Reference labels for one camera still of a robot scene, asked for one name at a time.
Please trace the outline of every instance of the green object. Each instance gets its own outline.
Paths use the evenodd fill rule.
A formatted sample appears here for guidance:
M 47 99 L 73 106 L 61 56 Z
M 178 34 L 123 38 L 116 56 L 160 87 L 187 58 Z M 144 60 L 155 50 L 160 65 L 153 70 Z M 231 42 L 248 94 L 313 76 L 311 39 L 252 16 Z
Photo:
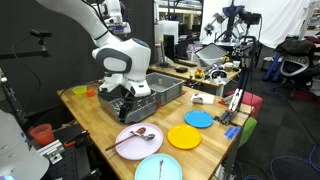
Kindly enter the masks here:
M 87 91 L 87 86 L 76 86 L 72 88 L 72 91 L 75 95 L 85 94 Z
M 256 125 L 257 125 L 257 120 L 254 119 L 253 117 L 249 117 L 249 119 L 244 125 L 239 147 L 241 147 L 243 144 L 245 144 L 248 141 Z

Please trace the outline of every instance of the pink plate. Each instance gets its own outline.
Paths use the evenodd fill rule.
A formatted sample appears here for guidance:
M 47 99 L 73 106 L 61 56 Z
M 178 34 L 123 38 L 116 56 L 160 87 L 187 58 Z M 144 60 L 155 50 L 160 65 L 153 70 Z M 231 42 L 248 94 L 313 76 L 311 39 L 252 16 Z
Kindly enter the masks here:
M 146 128 L 144 135 L 155 134 L 155 138 L 146 141 L 141 137 L 133 137 L 128 141 L 116 146 L 116 151 L 120 156 L 129 160 L 141 160 L 151 154 L 154 154 L 161 147 L 163 142 L 163 133 L 158 126 L 150 123 L 138 123 L 125 128 L 117 137 L 116 142 L 125 139 L 141 127 Z

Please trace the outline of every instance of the black chair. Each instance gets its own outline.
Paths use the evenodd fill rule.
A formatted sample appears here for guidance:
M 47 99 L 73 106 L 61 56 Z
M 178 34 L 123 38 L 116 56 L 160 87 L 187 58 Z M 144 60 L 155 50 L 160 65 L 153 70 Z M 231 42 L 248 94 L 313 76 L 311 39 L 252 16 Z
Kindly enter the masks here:
M 316 46 L 307 40 L 287 39 L 276 48 L 282 58 L 280 73 L 284 77 L 282 85 L 291 87 L 290 99 L 296 90 L 309 90 L 314 76 L 320 74 L 320 66 L 313 61 Z

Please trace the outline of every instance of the orange cup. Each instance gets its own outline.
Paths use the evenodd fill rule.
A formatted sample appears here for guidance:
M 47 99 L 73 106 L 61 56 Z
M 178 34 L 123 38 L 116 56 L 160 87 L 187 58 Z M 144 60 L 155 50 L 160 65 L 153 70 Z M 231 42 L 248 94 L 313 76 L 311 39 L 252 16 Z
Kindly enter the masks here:
M 52 127 L 50 124 L 42 124 L 31 129 L 30 135 L 42 147 L 54 141 Z
M 92 96 L 94 96 L 96 94 L 93 89 L 87 90 L 86 93 L 87 93 L 87 97 L 92 97 Z

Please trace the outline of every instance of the spoon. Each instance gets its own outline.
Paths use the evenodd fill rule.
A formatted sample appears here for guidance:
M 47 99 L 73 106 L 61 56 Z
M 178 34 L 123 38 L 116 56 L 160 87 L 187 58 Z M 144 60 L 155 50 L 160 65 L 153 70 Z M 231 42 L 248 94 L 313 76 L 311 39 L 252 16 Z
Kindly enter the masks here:
M 125 139 L 123 139 L 123 140 L 121 140 L 121 141 L 119 141 L 119 142 L 117 142 L 117 143 L 115 143 L 115 144 L 107 147 L 105 150 L 108 151 L 108 150 L 116 147 L 117 145 L 119 145 L 119 144 L 121 144 L 121 143 L 123 143 L 123 142 L 125 142 L 125 141 L 127 141 L 127 140 L 129 140 L 129 139 L 131 139 L 131 138 L 133 138 L 133 137 L 135 137 L 135 136 L 142 135 L 144 132 L 146 132 L 146 128 L 145 128 L 145 127 L 141 127 L 141 128 L 139 128 L 136 132 L 134 132 L 133 135 L 131 135 L 131 136 L 129 136 L 129 137 L 127 137 L 127 138 L 125 138 Z
M 155 134 L 148 134 L 148 135 L 143 135 L 143 134 L 139 134 L 137 132 L 133 132 L 133 131 L 130 131 L 131 134 L 134 134 L 136 136 L 139 136 L 141 137 L 142 139 L 146 140 L 146 141 L 151 141 L 152 139 L 154 139 L 154 137 L 156 136 Z

